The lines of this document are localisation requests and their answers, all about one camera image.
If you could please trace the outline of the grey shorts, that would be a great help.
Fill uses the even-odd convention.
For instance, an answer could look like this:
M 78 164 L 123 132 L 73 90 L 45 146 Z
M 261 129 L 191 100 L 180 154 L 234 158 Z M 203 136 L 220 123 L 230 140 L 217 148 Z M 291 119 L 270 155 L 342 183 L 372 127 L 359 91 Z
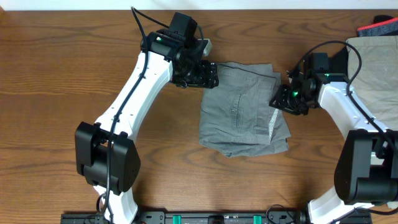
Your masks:
M 269 105 L 281 84 L 267 64 L 217 65 L 219 85 L 203 91 L 199 143 L 226 157 L 256 157 L 288 151 L 289 127 Z

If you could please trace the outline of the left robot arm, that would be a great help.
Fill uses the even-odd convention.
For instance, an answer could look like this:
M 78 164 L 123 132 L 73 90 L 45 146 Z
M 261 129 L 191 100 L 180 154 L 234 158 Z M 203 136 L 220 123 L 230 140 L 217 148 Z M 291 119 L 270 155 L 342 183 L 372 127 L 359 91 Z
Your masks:
M 141 160 L 135 140 L 156 96 L 167 83 L 180 88 L 218 86 L 217 66 L 205 60 L 211 42 L 196 38 L 201 27 L 176 12 L 169 25 L 144 33 L 134 70 L 111 106 L 94 124 L 75 131 L 76 170 L 99 193 L 96 213 L 72 223 L 132 223 L 138 207 L 132 194 Z

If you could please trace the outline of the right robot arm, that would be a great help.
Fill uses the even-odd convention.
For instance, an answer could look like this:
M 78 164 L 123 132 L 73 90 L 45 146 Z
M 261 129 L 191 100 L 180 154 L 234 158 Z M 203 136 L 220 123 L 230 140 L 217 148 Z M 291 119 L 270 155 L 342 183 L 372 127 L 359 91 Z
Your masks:
M 293 115 L 325 110 L 345 139 L 333 187 L 313 199 L 293 223 L 370 223 L 373 207 L 397 201 L 397 131 L 364 106 L 326 53 L 309 53 L 288 74 L 269 105 Z

